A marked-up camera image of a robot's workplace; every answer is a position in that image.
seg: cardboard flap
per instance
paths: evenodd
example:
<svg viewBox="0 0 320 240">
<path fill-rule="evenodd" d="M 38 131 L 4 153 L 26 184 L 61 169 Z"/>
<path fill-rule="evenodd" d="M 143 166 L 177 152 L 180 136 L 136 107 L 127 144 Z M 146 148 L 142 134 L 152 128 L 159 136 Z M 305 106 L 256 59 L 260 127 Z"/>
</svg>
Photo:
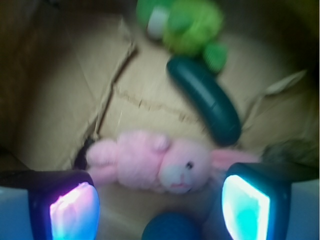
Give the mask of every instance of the cardboard flap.
<svg viewBox="0 0 320 240">
<path fill-rule="evenodd" d="M 12 146 L 34 170 L 71 168 L 85 138 L 98 128 L 111 85 L 135 48 L 120 16 L 58 12 L 48 27 Z"/>
</svg>

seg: pink stuffed bunny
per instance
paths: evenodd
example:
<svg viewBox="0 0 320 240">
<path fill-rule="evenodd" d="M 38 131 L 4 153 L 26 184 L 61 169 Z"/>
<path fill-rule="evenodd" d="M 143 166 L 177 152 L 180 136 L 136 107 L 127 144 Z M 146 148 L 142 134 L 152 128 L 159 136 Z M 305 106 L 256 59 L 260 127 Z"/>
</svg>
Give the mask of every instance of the pink stuffed bunny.
<svg viewBox="0 0 320 240">
<path fill-rule="evenodd" d="M 259 161 L 244 152 L 210 151 L 194 141 L 143 130 L 122 133 L 117 141 L 95 142 L 86 159 L 96 186 L 118 181 L 132 189 L 175 194 L 199 190 L 209 180 L 221 184 L 233 163 Z"/>
</svg>

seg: blue ball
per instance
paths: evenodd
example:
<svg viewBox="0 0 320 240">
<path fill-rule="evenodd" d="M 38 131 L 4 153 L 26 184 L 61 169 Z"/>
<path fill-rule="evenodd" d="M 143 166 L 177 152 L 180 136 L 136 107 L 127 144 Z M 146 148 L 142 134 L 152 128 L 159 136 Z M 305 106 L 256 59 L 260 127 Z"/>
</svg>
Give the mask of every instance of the blue ball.
<svg viewBox="0 0 320 240">
<path fill-rule="evenodd" d="M 200 240 L 201 230 L 187 216 L 166 212 L 153 218 L 145 227 L 141 240 Z"/>
</svg>

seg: glowing light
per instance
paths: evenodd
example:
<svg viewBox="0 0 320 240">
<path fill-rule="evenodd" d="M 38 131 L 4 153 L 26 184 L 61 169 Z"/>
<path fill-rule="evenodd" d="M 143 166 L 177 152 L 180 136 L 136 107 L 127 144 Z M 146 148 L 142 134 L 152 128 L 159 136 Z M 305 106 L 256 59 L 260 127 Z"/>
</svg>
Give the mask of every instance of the glowing light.
<svg viewBox="0 0 320 240">
<path fill-rule="evenodd" d="M 100 215 L 97 190 L 79 184 L 50 206 L 52 240 L 93 240 Z"/>
<path fill-rule="evenodd" d="M 222 211 L 233 239 L 267 238 L 270 198 L 237 175 L 224 181 Z"/>
</svg>

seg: stuffed bunny eye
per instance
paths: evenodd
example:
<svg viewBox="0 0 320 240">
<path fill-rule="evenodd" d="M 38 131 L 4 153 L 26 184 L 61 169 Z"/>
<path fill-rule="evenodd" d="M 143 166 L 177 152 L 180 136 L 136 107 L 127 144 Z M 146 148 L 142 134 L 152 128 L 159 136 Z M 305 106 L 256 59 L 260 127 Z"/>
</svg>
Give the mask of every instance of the stuffed bunny eye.
<svg viewBox="0 0 320 240">
<path fill-rule="evenodd" d="M 188 163 L 185 165 L 187 169 L 192 169 L 194 167 L 194 163 L 192 161 L 188 161 Z"/>
</svg>

